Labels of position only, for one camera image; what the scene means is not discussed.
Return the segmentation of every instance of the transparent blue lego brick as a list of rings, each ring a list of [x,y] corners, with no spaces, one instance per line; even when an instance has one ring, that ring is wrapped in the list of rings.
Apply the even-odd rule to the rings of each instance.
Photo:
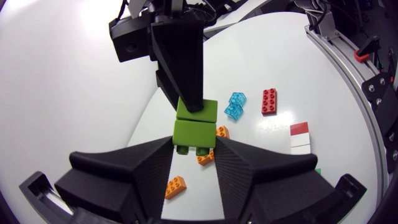
[[[224,110],[224,113],[226,113],[230,118],[236,121],[242,115],[243,109],[239,104],[230,103],[228,107]]]
[[[246,97],[243,93],[232,93],[232,96],[229,99],[229,102],[236,103],[242,107],[244,102],[246,102]]]

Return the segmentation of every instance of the orange duplo brick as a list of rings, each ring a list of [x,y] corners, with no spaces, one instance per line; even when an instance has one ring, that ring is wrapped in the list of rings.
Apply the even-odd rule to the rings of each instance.
[[[164,198],[170,200],[186,188],[187,186],[185,185],[184,178],[176,176],[167,183],[166,194]]]
[[[197,156],[197,162],[198,162],[200,165],[202,165],[202,166],[206,165],[207,163],[211,162],[210,155],[207,155],[207,156]]]
[[[229,132],[228,132],[228,129],[226,129],[225,126],[218,127],[216,129],[216,135],[219,136],[219,137],[223,137],[223,138],[228,138],[229,139]]]
[[[210,151],[209,156],[210,156],[211,161],[214,161],[214,152],[213,152],[213,150]]]

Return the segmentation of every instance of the stacked green blocks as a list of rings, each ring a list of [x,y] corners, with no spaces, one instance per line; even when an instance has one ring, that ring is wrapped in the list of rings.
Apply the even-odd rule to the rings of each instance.
[[[197,156],[205,156],[216,146],[217,101],[203,100],[203,109],[191,113],[178,99],[173,144],[177,153],[188,154],[188,147],[197,147]]]

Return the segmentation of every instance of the red connector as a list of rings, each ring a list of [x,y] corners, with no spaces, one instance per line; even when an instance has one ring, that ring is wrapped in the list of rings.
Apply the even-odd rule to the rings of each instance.
[[[356,53],[358,53],[358,50],[354,51],[354,58],[358,61],[358,62],[364,62],[367,59],[369,59],[369,54],[363,55],[363,56],[358,56]]]

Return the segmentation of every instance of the white block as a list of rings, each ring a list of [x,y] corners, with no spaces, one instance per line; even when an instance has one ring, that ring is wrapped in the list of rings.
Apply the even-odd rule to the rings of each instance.
[[[303,146],[306,144],[310,144],[310,133],[303,133],[303,134],[295,134],[290,137],[290,146]]]
[[[292,155],[304,155],[304,154],[310,154],[311,153],[311,146],[304,145],[304,146],[296,146],[292,147]]]

